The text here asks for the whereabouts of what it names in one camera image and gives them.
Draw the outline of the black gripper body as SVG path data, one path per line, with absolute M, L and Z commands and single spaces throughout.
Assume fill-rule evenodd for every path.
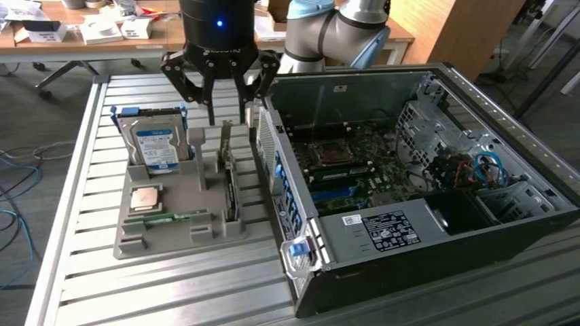
M 184 59 L 201 74 L 212 62 L 215 79 L 232 78 L 232 60 L 245 72 L 257 58 L 253 8 L 255 2 L 245 0 L 180 2 Z

